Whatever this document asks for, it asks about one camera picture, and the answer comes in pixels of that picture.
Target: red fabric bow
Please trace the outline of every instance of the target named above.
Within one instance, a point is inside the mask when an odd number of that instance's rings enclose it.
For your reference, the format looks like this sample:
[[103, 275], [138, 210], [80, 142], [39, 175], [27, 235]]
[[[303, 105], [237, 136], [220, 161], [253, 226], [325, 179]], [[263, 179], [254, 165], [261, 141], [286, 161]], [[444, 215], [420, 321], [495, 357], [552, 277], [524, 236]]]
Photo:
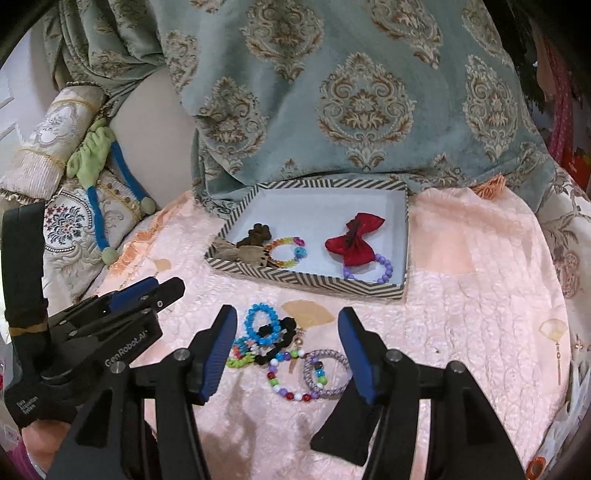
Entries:
[[375, 254], [362, 235], [380, 228], [384, 219], [371, 213], [358, 213], [347, 223], [348, 232], [342, 236], [329, 238], [324, 244], [326, 249], [343, 257], [345, 267], [357, 267], [375, 260]]

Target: pink quilted bedspread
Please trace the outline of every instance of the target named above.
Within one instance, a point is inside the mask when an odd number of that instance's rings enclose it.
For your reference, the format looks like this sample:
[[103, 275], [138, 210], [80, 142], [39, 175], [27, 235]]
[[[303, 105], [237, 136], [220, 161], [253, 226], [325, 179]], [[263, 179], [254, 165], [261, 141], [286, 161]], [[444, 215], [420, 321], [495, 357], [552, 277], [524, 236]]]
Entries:
[[[352, 306], [366, 328], [416, 362], [443, 367], [452, 359], [463, 361], [526, 465], [563, 403], [570, 362], [564, 299], [540, 226], [507, 189], [494, 200], [482, 200], [469, 189], [427, 190], [411, 201], [410, 216], [404, 301], [328, 297], [212, 270], [203, 254], [223, 222], [205, 213], [189, 193], [160, 212], [149, 230], [136, 234], [98, 293], [149, 275], [184, 280], [184, 297], [160, 315], [163, 338], [137, 364], [188, 345], [224, 303], [236, 307], [240, 320], [260, 302], [279, 308], [307, 299], [333, 314]], [[304, 347], [342, 351], [336, 322], [310, 329]], [[273, 393], [265, 372], [257, 366], [226, 368], [217, 393], [195, 409], [212, 478], [360, 478], [362, 468], [310, 450], [312, 435], [336, 402], [288, 402]], [[284, 383], [302, 391], [297, 372], [280, 370]], [[153, 410], [148, 417], [153, 420]], [[413, 480], [424, 477], [428, 427], [425, 402]]]

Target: striped box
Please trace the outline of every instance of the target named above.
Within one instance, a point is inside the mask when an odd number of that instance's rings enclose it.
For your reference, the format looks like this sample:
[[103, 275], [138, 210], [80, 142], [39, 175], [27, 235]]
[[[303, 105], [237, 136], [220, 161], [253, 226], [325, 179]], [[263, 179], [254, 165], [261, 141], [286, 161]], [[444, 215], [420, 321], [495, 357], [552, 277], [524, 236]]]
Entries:
[[[256, 185], [244, 197], [244, 199], [237, 205], [237, 207], [230, 214], [230, 218], [226, 221], [219, 236], [226, 238], [228, 232], [242, 215], [242, 212], [252, 202], [252, 199], [261, 190], [271, 189], [299, 189], [299, 188], [355, 188], [355, 189], [375, 189], [375, 190], [400, 190], [407, 192], [407, 187], [404, 182], [396, 180], [284, 180], [275, 181], [272, 183], [265, 183]], [[228, 260], [215, 260], [215, 248], [209, 247], [205, 254], [205, 260], [211, 267], [216, 270], [224, 271], [232, 274], [242, 274], [248, 277], [263, 278], [265, 280], [272, 280], [282, 284], [287, 284], [294, 287], [303, 287], [305, 289], [314, 289], [318, 293], [326, 294], [348, 294], [358, 295], [362, 297], [377, 297], [382, 299], [399, 300], [404, 294], [404, 287], [407, 281], [408, 270], [408, 197], [405, 194], [405, 225], [407, 231], [407, 248], [405, 273], [402, 284], [378, 284], [375, 282], [367, 282], [361, 280], [347, 280], [344, 278], [329, 277], [325, 275], [316, 275], [311, 273], [301, 273], [291, 270], [284, 270], [277, 267], [251, 267], [241, 262], [234, 262]]]

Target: orange fringe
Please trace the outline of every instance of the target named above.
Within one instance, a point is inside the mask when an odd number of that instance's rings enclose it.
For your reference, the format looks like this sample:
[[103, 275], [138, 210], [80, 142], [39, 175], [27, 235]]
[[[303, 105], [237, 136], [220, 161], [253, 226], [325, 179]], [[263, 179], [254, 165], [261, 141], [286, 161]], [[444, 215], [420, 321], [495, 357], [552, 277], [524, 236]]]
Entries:
[[166, 207], [157, 212], [154, 215], [154, 220], [150, 224], [147, 230], [140, 230], [135, 233], [134, 237], [125, 244], [123, 253], [115, 262], [109, 267], [109, 275], [120, 275], [129, 267], [136, 258], [139, 258], [141, 254], [146, 253], [154, 239], [156, 234], [162, 230], [164, 225], [170, 220], [172, 216], [181, 208], [187, 201], [191, 199], [191, 192], [185, 192], [180, 197], [170, 202]]
[[492, 200], [505, 188], [506, 183], [503, 175], [495, 175], [489, 181], [472, 187], [472, 191], [483, 200]]

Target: blue stuffed strap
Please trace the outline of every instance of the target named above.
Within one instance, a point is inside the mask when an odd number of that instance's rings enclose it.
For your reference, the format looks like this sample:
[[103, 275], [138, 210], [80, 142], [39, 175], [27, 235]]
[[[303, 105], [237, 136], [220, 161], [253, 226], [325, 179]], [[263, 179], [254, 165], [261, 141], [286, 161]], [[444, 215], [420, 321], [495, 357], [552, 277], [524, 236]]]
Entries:
[[107, 241], [105, 236], [105, 221], [103, 220], [103, 214], [100, 211], [99, 198], [96, 194], [96, 187], [89, 187], [86, 193], [88, 194], [88, 201], [90, 203], [90, 207], [92, 208], [92, 213], [95, 217], [96, 244], [102, 251], [109, 246], [109, 242]]
[[142, 199], [144, 197], [147, 197], [148, 195], [127, 167], [127, 163], [125, 163], [125, 159], [123, 158], [123, 152], [121, 151], [121, 147], [119, 146], [119, 143], [117, 143], [116, 141], [114, 141], [111, 144], [111, 157], [113, 158], [113, 161], [117, 165], [117, 168], [123, 175], [125, 183], [131, 190], [131, 193], [133, 193], [135, 198], [137, 198], [138, 201], [141, 202]]

